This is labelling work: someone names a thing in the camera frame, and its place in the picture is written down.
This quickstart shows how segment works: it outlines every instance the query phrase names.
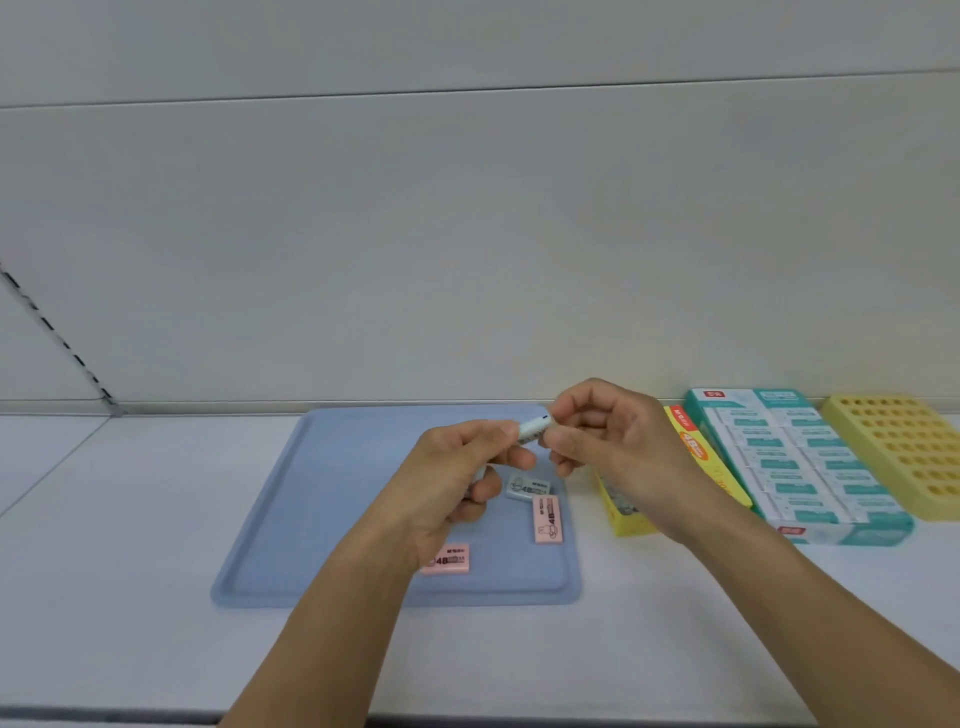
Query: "hand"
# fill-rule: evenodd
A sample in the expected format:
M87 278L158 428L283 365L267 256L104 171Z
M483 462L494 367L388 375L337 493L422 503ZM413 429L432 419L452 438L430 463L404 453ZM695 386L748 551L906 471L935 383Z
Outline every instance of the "hand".
M419 567L437 555L457 522L474 522L487 501L500 494L500 476L484 463L530 470L537 456L514 443L519 425L509 420L473 420L424 432L367 512L365 519L398 523Z
M653 397L588 379L548 407L559 426L540 442L557 474L589 464L653 524L682 541L705 507L733 502L700 469Z

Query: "white countertop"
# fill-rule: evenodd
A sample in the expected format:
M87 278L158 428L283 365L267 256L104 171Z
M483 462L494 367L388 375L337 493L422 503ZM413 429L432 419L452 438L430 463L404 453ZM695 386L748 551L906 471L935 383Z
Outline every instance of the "white countertop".
M0 705L223 711L287 612L209 588L296 417L104 425L0 522ZM410 609L379 714L812 722L719 587L662 536L614 539L582 477L583 573L558 607ZM960 665L960 524L806 552Z
M0 516L107 417L0 415Z

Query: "light blue plastic tray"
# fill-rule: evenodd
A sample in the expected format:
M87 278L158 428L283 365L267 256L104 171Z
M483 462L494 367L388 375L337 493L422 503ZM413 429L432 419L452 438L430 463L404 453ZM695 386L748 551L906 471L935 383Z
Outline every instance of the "light blue plastic tray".
M530 420L533 404L336 407L304 415L213 584L223 607L292 607L424 430L464 420ZM470 545L470 573L414 576L404 606L569 604L580 567L564 482L546 452L532 471L560 497L561 545L536 545L529 502L498 497L448 539ZM500 476L515 472L497 466Z

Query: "yellow plastic grid tray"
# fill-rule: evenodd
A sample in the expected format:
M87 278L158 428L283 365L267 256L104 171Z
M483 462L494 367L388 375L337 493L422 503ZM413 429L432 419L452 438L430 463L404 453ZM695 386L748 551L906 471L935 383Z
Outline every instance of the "yellow plastic grid tray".
M943 417L904 395L833 395L821 414L904 510L960 520L960 433Z

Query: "pink eraser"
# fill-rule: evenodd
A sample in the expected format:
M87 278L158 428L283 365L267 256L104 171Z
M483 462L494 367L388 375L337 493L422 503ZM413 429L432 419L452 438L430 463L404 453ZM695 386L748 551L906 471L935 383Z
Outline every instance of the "pink eraser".
M534 541L538 544L562 544L564 527L560 523L560 499L534 496Z
M430 563L420 569L424 574L469 573L469 544L444 544L440 553L430 559Z

